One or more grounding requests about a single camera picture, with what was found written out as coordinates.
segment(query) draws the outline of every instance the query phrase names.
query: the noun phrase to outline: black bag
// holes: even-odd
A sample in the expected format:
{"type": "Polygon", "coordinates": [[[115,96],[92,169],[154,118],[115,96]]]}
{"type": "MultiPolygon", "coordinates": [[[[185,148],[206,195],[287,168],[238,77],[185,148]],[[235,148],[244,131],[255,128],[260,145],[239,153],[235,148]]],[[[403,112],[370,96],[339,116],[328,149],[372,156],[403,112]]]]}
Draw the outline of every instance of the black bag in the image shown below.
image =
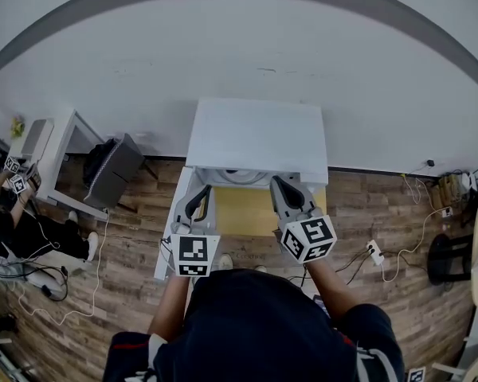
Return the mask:
{"type": "Polygon", "coordinates": [[[101,168],[115,144],[116,140],[110,138],[105,144],[98,144],[88,153],[85,164],[83,164],[83,183],[87,188],[90,188],[99,168],[101,168]]]}

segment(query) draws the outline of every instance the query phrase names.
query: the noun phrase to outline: yellow surface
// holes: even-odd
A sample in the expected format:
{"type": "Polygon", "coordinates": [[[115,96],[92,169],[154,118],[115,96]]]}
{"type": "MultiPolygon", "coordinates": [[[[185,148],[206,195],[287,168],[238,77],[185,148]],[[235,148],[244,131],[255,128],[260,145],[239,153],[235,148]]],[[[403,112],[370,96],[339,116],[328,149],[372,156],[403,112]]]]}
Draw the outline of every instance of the yellow surface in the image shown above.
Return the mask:
{"type": "MultiPolygon", "coordinates": [[[[268,189],[214,187],[216,227],[221,235],[272,236],[277,217],[268,189]]],[[[326,213],[326,190],[314,194],[316,204],[326,213]]]]}

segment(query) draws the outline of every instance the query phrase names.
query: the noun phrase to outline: power strip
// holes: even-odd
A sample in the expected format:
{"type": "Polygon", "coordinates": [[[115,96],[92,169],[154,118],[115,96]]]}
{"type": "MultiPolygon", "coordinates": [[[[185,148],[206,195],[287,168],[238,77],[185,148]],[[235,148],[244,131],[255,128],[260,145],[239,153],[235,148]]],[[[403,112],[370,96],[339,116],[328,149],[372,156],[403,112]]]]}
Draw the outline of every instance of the power strip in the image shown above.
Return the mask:
{"type": "Polygon", "coordinates": [[[448,218],[449,216],[453,215],[453,208],[448,207],[448,208],[443,209],[441,211],[441,215],[443,216],[443,218],[448,218]]]}
{"type": "Polygon", "coordinates": [[[370,253],[371,258],[374,260],[375,266],[379,266],[384,262],[384,256],[381,253],[381,249],[377,245],[375,240],[371,240],[368,244],[366,244],[366,249],[370,253]]]}

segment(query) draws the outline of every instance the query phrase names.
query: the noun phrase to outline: white desk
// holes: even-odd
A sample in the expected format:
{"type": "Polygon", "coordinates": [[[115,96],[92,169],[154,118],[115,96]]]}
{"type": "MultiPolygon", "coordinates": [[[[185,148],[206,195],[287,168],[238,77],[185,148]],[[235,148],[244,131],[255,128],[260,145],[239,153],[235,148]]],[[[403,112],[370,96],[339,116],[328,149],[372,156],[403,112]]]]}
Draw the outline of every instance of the white desk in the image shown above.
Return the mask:
{"type": "MultiPolygon", "coordinates": [[[[220,184],[213,176],[203,174],[204,170],[249,170],[271,175],[297,173],[301,183],[311,191],[322,189],[328,181],[322,109],[265,100],[200,99],[191,131],[186,167],[182,169],[175,190],[163,238],[171,235],[170,225],[174,219],[175,206],[188,191],[203,184],[245,187],[220,184]]],[[[267,204],[268,214],[276,222],[276,215],[271,212],[269,181],[270,177],[264,180],[263,186],[267,197],[262,199],[267,202],[257,204],[254,208],[267,204]]],[[[237,196],[244,199],[245,194],[237,196]]],[[[325,201],[321,203],[321,208],[325,209],[325,201]]],[[[267,227],[268,233],[271,230],[271,227],[267,227]]],[[[162,253],[169,258],[168,251],[160,245],[154,274],[160,280],[167,275],[167,262],[162,253]]]]}
{"type": "MultiPolygon", "coordinates": [[[[36,198],[51,205],[57,205],[58,202],[61,202],[72,209],[93,215],[98,220],[106,220],[108,218],[107,213],[68,197],[55,189],[65,154],[67,152],[88,153],[95,145],[101,144],[103,139],[76,111],[61,111],[54,115],[44,115],[43,117],[50,119],[53,123],[53,130],[49,136],[44,153],[37,160],[37,168],[41,176],[41,186],[37,191],[36,198]]],[[[13,140],[9,156],[14,158],[22,156],[22,147],[32,122],[33,120],[28,120],[25,124],[23,135],[13,140]]]]}

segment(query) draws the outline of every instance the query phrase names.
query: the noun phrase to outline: white cable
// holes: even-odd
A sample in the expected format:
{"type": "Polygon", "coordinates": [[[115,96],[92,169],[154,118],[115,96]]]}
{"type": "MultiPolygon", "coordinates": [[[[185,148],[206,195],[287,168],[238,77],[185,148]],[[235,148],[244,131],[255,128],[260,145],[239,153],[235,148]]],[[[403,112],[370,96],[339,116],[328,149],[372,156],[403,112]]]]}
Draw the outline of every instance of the white cable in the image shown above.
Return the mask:
{"type": "MultiPolygon", "coordinates": [[[[13,264],[19,264],[19,263],[28,262],[32,256],[34,256],[35,254],[37,254],[39,251],[43,250],[44,248],[47,248],[48,246],[51,246],[51,247],[52,247],[53,249],[55,249],[55,250],[60,249],[60,247],[61,247],[61,245],[60,245],[58,242],[54,242],[55,244],[58,245],[57,247],[55,247],[55,245],[53,244],[53,242],[46,237],[44,231],[42,230],[41,222],[39,222],[39,220],[38,220],[34,215],[32,215],[29,211],[27,211],[27,210],[25,209],[25,207],[23,207],[23,212],[28,213],[32,218],[35,219],[35,221],[36,221],[37,224],[39,225],[39,228],[41,229],[41,234],[42,234],[42,236],[48,241],[48,243],[47,243],[45,246],[43,246],[42,248],[37,249],[37,250],[36,250],[34,253],[32,253],[28,258],[25,258],[25,259],[20,260],[20,261],[18,261],[18,262],[12,262],[12,263],[9,263],[9,264],[4,264],[4,265],[2,265],[2,267],[7,267],[7,266],[11,266],[11,265],[13,265],[13,264]]],[[[3,242],[2,242],[2,245],[3,245],[6,249],[8,249],[8,247],[7,247],[3,242]]]]}
{"type": "Polygon", "coordinates": [[[407,182],[406,180],[406,175],[403,174],[402,175],[404,177],[404,181],[406,182],[407,186],[409,187],[409,190],[411,192],[411,196],[413,197],[413,201],[414,201],[414,204],[418,205],[421,201],[421,193],[420,193],[420,189],[418,188],[418,185],[417,185],[417,182],[419,181],[417,178],[415,179],[415,183],[416,183],[416,190],[417,190],[417,195],[419,196],[417,201],[416,201],[416,197],[414,196],[414,193],[413,193],[413,189],[411,188],[411,186],[409,185],[409,182],[407,182]]]}
{"type": "Polygon", "coordinates": [[[430,197],[429,190],[427,189],[427,186],[426,186],[425,183],[424,183],[422,180],[420,180],[419,178],[417,178],[416,181],[420,182],[420,183],[423,185],[423,188],[424,188],[425,191],[427,192],[427,197],[429,198],[430,208],[432,208],[432,210],[433,210],[434,212],[436,212],[437,210],[433,207],[432,198],[430,197]]]}
{"type": "Polygon", "coordinates": [[[434,214],[434,213],[438,213],[440,211],[444,211],[445,209],[447,209],[448,207],[444,207],[444,208],[441,208],[441,209],[435,209],[432,205],[432,199],[430,198],[430,194],[429,194],[429,191],[427,190],[427,186],[423,183],[423,181],[421,181],[419,178],[416,179],[417,182],[419,181],[420,183],[423,184],[423,186],[425,187],[425,191],[427,192],[427,197],[429,197],[429,203],[430,203],[430,206],[432,207],[433,209],[433,212],[431,212],[429,215],[427,215],[427,217],[425,218],[425,220],[423,221],[423,230],[422,230],[422,233],[421,233],[421,239],[420,239],[420,242],[416,245],[416,247],[410,251],[408,249],[402,249],[398,252],[397,254],[397,271],[395,272],[395,276],[393,276],[392,279],[390,280],[386,280],[386,277],[384,275],[384,266],[382,265],[381,263],[381,271],[382,271],[382,280],[385,282],[385,283],[390,283],[390,282],[393,282],[397,276],[398,276],[398,272],[400,271],[400,254],[403,252],[403,251],[406,251],[407,253],[414,253],[419,247],[420,245],[423,243],[423,239],[425,238],[425,225],[427,223],[427,220],[434,214]]]}
{"type": "Polygon", "coordinates": [[[108,209],[107,209],[107,214],[108,214],[108,218],[106,219],[106,225],[104,226],[104,238],[103,238],[103,242],[101,243],[101,246],[99,248],[99,259],[97,261],[97,270],[96,270],[97,284],[96,284],[96,288],[94,289],[94,292],[92,293],[92,312],[91,313],[82,313],[81,311],[77,311],[77,310],[69,311],[62,318],[62,321],[60,321],[60,322],[57,322],[57,320],[53,319],[53,317],[45,309],[35,309],[34,311],[32,311],[32,313],[29,313],[26,310],[26,308],[22,305],[22,298],[23,298],[23,296],[25,296],[25,288],[24,288],[23,285],[21,285],[22,288],[23,288],[23,293],[18,298],[18,304],[23,309],[23,311],[25,311],[30,317],[32,317],[37,311],[40,311],[40,312],[48,314],[49,319],[52,322],[54,322],[55,324],[62,325],[64,323],[65,319],[72,313],[79,314],[79,315],[82,315],[84,317],[93,317],[94,316],[94,313],[96,312],[96,292],[97,292],[97,289],[99,289],[99,283],[100,283],[99,282],[99,268],[100,268],[100,265],[101,265],[101,250],[103,249],[104,241],[106,240],[106,231],[108,229],[108,223],[110,222],[110,211],[108,209]]]}

